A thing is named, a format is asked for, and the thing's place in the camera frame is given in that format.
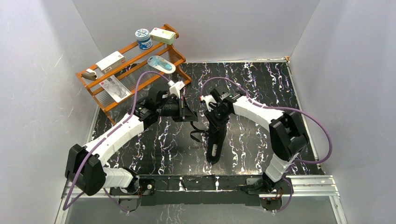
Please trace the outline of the black canvas sneaker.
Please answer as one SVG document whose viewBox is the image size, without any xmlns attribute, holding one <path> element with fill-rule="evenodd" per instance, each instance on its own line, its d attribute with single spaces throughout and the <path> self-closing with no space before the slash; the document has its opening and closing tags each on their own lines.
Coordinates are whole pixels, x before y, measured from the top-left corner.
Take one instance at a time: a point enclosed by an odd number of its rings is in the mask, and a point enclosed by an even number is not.
<svg viewBox="0 0 396 224">
<path fill-rule="evenodd" d="M 207 154 L 208 162 L 214 164 L 220 160 L 222 146 L 226 137 L 226 125 L 229 118 L 223 120 L 213 120 L 207 117 L 209 121 L 208 137 L 207 137 Z"/>
</svg>

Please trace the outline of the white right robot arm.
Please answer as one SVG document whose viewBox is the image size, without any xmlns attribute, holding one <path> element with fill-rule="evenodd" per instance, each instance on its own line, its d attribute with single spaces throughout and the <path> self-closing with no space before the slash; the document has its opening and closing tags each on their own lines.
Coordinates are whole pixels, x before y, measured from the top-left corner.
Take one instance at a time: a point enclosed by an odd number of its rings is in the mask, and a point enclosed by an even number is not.
<svg viewBox="0 0 396 224">
<path fill-rule="evenodd" d="M 231 114 L 243 116 L 269 132 L 273 157 L 263 172 L 262 179 L 249 186 L 255 190 L 276 193 L 281 188 L 282 178 L 292 162 L 309 144 L 308 134 L 299 114 L 293 109 L 267 109 L 243 91 L 220 92 L 214 89 L 209 95 L 200 96 L 199 100 L 206 106 L 204 115 L 209 122 L 206 159 L 210 163 L 216 163 L 220 159 Z"/>
</svg>

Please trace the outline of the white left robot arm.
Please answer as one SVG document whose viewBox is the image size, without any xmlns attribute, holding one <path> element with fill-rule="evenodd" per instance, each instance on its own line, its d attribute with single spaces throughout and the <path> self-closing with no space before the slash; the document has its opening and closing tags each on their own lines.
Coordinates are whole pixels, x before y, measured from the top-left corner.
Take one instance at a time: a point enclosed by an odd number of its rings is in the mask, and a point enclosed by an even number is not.
<svg viewBox="0 0 396 224">
<path fill-rule="evenodd" d="M 159 91 L 139 99 L 133 112 L 128 112 L 117 124 L 84 146 L 73 145 L 69 150 L 65 177 L 88 196 L 103 188 L 122 188 L 135 194 L 140 177 L 129 168 L 106 168 L 107 161 L 132 138 L 143 133 L 160 117 L 175 122 L 198 120 L 184 97 L 170 91 Z"/>
</svg>

